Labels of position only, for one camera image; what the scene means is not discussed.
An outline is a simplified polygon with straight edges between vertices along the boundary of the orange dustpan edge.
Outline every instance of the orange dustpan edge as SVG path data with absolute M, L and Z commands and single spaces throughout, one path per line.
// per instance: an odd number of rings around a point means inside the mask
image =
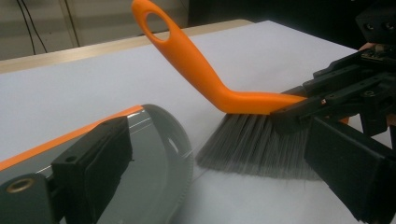
M 111 115 L 105 119 L 100 119 L 92 124 L 86 125 L 80 129 L 77 129 L 71 133 L 67 133 L 65 135 L 62 135 L 60 137 L 57 137 L 55 139 L 52 139 L 50 141 L 48 141 L 47 143 L 44 143 L 38 147 L 33 147 L 29 150 L 26 150 L 24 152 L 22 152 L 21 154 L 18 154 L 14 157 L 11 157 L 9 159 L 6 159 L 5 161 L 0 161 L 0 171 L 7 169 L 10 166 L 13 166 L 21 161 L 25 161 L 35 155 L 38 155 L 42 152 L 45 152 L 53 147 L 57 147 L 60 144 L 63 144 L 73 138 L 76 138 L 84 133 L 89 132 L 90 130 L 92 130 L 94 127 L 96 127 L 98 124 L 108 120 L 108 119 L 114 119 L 117 117 L 121 117 L 121 116 L 127 116 L 130 114 L 133 114 L 136 111 L 142 110 L 143 107 L 141 105 L 136 105 L 133 107 L 130 107 L 128 109 L 125 109 L 117 114 Z

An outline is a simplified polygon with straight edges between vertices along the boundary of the white table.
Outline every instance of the white table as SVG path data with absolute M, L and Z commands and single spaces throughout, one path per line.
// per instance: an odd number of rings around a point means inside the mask
M 355 52 L 270 21 L 247 22 L 191 39 L 224 83 L 239 91 L 287 90 Z M 27 65 L 20 70 L 14 62 L 6 68 L 0 75 L 0 159 L 141 104 L 159 105 L 172 113 L 198 150 L 223 114 L 154 47 L 111 51 L 67 63 Z M 195 167 L 191 190 L 174 223 L 357 221 L 323 182 Z

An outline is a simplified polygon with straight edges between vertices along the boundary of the handle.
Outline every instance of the handle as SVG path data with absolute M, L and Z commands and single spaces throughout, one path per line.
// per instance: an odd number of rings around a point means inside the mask
M 228 89 L 190 39 L 159 7 L 149 0 L 134 0 L 132 12 L 143 33 L 208 101 L 228 114 L 268 115 L 287 105 L 300 102 L 304 97 L 271 92 L 241 92 Z M 148 14 L 156 14 L 169 28 L 169 37 L 157 38 L 147 24 Z

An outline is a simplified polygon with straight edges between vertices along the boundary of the brush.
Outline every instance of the brush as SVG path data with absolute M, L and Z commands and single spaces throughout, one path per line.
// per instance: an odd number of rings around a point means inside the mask
M 208 101 L 227 113 L 196 157 L 200 166 L 247 175 L 317 179 L 304 161 L 307 131 L 279 134 L 270 113 L 301 102 L 302 96 L 228 89 L 204 55 L 159 7 L 148 0 L 134 0 L 134 17 L 144 34 L 176 70 Z M 159 16 L 169 37 L 159 39 L 147 16 Z

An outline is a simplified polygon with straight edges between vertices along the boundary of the brush bristles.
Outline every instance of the brush bristles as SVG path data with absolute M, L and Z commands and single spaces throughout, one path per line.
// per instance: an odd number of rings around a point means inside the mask
M 261 115 L 226 115 L 197 155 L 202 167 L 246 175 L 319 179 L 304 161 L 307 130 L 278 134 Z

